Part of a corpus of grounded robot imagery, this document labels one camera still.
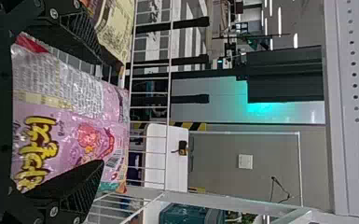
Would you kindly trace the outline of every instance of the ceiling light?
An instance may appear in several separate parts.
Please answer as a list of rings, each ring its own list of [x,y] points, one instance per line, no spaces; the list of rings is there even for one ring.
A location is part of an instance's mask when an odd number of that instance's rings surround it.
[[[295,33],[295,35],[293,35],[293,48],[297,49],[298,48],[298,34]]]
[[[269,15],[272,16],[272,0],[269,0]]]
[[[281,8],[278,7],[278,35],[281,37],[282,34],[282,11]]]
[[[269,40],[269,49],[274,50],[274,40],[272,38]]]
[[[268,24],[267,24],[267,18],[264,19],[264,33],[265,35],[268,35],[269,34],[269,27],[268,27]]]

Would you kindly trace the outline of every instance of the light switch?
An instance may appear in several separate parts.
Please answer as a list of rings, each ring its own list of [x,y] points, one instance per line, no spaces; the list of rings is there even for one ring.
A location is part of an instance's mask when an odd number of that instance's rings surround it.
[[[253,169],[253,156],[252,155],[240,155],[239,156],[239,168],[240,169]]]

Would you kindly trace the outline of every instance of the black ceiling beam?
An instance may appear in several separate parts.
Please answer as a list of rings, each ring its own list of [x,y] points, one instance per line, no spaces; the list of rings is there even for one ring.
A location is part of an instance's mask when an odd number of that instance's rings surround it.
[[[149,67],[166,67],[167,65],[164,64],[168,64],[169,62],[170,62],[169,59],[159,59],[159,60],[134,62],[134,64],[137,65],[136,68],[149,68]],[[208,54],[200,54],[200,56],[198,57],[174,58],[172,59],[172,66],[208,63],[208,62],[209,62]],[[127,63],[126,68],[130,69],[131,63]]]
[[[254,5],[245,5],[245,6],[243,6],[243,10],[245,10],[245,9],[252,9],[252,8],[262,8],[263,7],[263,4],[254,4]]]
[[[174,21],[173,22],[173,29],[184,29],[189,27],[208,27],[209,17],[200,17],[193,20],[186,20],[186,21]],[[144,34],[149,32],[156,32],[156,31],[167,31],[171,30],[171,23],[170,22],[161,22],[156,24],[149,24],[149,25],[142,25],[139,24],[136,26],[136,34]]]

